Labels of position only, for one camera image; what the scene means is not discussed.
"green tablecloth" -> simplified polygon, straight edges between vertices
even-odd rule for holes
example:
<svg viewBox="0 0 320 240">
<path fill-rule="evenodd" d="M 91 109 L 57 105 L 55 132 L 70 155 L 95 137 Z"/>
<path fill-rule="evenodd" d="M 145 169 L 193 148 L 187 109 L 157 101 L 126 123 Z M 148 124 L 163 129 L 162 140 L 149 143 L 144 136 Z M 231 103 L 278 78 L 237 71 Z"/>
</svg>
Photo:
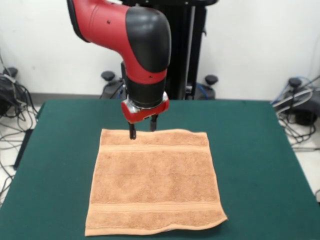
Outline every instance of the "green tablecloth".
<svg viewBox="0 0 320 240">
<path fill-rule="evenodd" d="M 147 131 L 149 121 L 136 127 Z M 128 129 L 119 101 L 45 103 L 0 209 L 1 240 L 86 239 L 102 128 Z M 320 207 L 269 103 L 172 101 L 158 129 L 176 128 L 207 132 L 229 220 L 202 231 L 96 239 L 320 239 Z"/>
</svg>

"red robot arm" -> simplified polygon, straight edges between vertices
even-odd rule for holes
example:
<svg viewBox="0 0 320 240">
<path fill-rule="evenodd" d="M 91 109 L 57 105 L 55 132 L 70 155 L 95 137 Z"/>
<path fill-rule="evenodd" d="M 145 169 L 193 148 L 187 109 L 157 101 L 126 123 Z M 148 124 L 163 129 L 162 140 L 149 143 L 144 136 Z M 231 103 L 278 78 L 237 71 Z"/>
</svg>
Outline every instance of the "red robot arm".
<svg viewBox="0 0 320 240">
<path fill-rule="evenodd" d="M 81 39 L 122 56 L 128 93 L 122 110 L 129 124 L 167 110 L 165 84 L 171 56 L 167 18 L 152 8 L 105 0 L 67 0 L 67 3 L 73 29 Z"/>
</svg>

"orange towel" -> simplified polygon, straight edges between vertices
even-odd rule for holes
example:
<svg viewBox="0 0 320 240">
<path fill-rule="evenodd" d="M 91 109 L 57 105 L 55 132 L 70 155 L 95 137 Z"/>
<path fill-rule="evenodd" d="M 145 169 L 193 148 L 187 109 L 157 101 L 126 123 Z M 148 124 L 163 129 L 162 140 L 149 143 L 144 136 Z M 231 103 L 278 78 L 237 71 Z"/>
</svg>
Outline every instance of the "orange towel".
<svg viewBox="0 0 320 240">
<path fill-rule="evenodd" d="M 103 129 L 85 235 L 151 235 L 224 222 L 207 134 Z"/>
</svg>

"floor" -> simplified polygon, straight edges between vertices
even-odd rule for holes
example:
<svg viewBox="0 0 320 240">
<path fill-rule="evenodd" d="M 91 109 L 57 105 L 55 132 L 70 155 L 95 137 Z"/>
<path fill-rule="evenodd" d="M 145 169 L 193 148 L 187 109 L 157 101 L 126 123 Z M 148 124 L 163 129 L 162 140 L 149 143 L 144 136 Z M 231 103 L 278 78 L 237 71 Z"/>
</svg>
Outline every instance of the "floor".
<svg viewBox="0 0 320 240">
<path fill-rule="evenodd" d="M 36 121 L 34 117 L 32 117 L 31 119 L 33 122 L 33 126 L 35 126 Z M 20 126 L 23 129 L 30 128 L 31 119 L 29 118 L 29 116 L 26 117 L 26 122 L 21 121 Z M 4 125 L 19 129 L 16 118 L 15 119 L 1 118 L 0 119 L 0 135 L 2 136 L 7 134 L 12 134 L 12 133 L 17 133 L 17 130 L 8 128 Z M 316 126 L 318 130 L 311 137 L 311 139 L 304 144 L 297 145 L 296 147 L 314 148 L 314 147 L 320 146 L 320 120 L 316 122 Z M 309 129 L 302 126 L 296 126 L 295 130 L 298 131 L 299 133 L 306 133 L 308 132 Z M 6 140 L 11 140 L 12 145 L 14 145 L 15 147 L 13 147 L 11 144 L 5 141 L 0 141 L 0 161 L 2 165 L 5 167 L 8 174 L 13 176 L 12 178 L 14 178 L 15 171 L 11 166 L 16 161 L 16 158 L 20 149 L 19 145 L 22 143 L 23 138 L 24 138 L 23 133 L 8 136 L 5 138 Z M 307 178 L 311 191 L 313 192 L 313 194 L 316 194 L 316 192 L 320 190 L 320 150 L 312 151 L 312 152 L 296 152 L 295 154 Z M 0 192 L 5 181 L 6 181 L 5 187 L 7 187 L 11 183 L 11 178 L 8 177 L 6 172 L 0 166 Z M 0 196 L 0 206 L 1 206 L 1 203 L 3 203 L 3 201 L 5 200 L 7 191 L 8 190 L 6 190 L 4 194 Z M 316 199 L 318 202 L 320 202 L 320 192 L 316 194 Z"/>
</svg>

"white wall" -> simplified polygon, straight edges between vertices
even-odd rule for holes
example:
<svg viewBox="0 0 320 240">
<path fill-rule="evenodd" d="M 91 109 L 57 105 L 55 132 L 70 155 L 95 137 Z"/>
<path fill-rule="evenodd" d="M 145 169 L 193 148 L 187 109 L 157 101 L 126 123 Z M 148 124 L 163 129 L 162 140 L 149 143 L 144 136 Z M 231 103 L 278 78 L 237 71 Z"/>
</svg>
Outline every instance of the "white wall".
<svg viewBox="0 0 320 240">
<path fill-rule="evenodd" d="M 319 0 L 220 0 L 208 7 L 198 81 L 216 74 L 219 98 L 272 99 L 291 76 L 320 73 Z M 34 93 L 100 94 L 121 57 L 80 40 L 66 0 L 3 0 L 0 48 Z"/>
</svg>

